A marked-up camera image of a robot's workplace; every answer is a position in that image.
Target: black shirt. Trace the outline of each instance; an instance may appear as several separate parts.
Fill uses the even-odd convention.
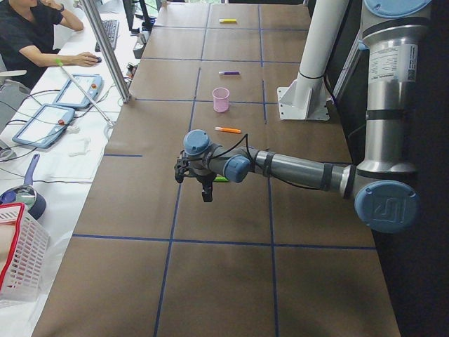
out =
[[[37,1],[31,7],[36,23],[31,23],[19,15],[10,6],[8,0],[0,2],[0,55],[7,70],[27,70],[23,76],[14,80],[33,88],[46,67],[38,67],[28,60],[19,50],[27,46],[36,46],[42,53],[57,53],[53,50],[55,43],[53,25],[59,25],[62,14]]]

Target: man's arm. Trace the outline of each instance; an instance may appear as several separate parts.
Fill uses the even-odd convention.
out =
[[[19,52],[38,67],[54,67],[58,65],[56,60],[60,60],[63,65],[80,65],[82,67],[91,67],[97,64],[97,58],[88,52],[73,56],[44,54],[36,46],[24,47]]]
[[[41,0],[41,2],[48,7],[57,9],[58,11],[62,8],[61,4],[57,4],[55,2],[55,0]],[[74,31],[80,31],[83,30],[84,26],[82,21],[80,21],[80,19],[78,19],[78,17],[73,14],[71,11],[69,11],[68,9],[65,9],[61,12],[61,15],[63,16],[60,25],[63,25],[67,28],[70,28]]]

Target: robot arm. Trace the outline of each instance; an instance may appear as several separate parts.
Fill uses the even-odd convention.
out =
[[[417,44],[427,31],[431,0],[360,1],[361,45],[370,50],[370,65],[365,158],[357,167],[288,157],[248,145],[224,150],[205,131],[193,130],[185,136],[185,150],[175,165],[176,181],[195,177],[203,185],[203,200],[212,201],[217,174],[240,183],[248,172],[259,173],[354,198],[359,218],[379,232],[410,227],[418,217],[419,197],[408,185],[416,169],[403,158],[403,138],[416,81]],[[321,17],[312,17],[312,22]]]
[[[205,202],[212,201],[217,174],[240,183],[253,172],[310,190],[339,192],[345,199],[355,197],[359,218],[379,232],[404,230],[418,214],[419,199],[413,188],[396,180],[359,176],[354,165],[341,167],[248,146],[225,150],[203,130],[190,131],[184,147],[175,165],[175,179],[182,183],[185,177],[196,178],[203,185]]]

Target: green marker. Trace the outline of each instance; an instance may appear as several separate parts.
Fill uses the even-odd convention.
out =
[[[213,181],[216,183],[228,183],[229,179],[225,177],[216,177]]]

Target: white pole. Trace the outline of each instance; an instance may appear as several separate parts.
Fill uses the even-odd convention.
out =
[[[317,0],[300,71],[288,88],[278,88],[282,119],[329,119],[323,75],[349,0]]]

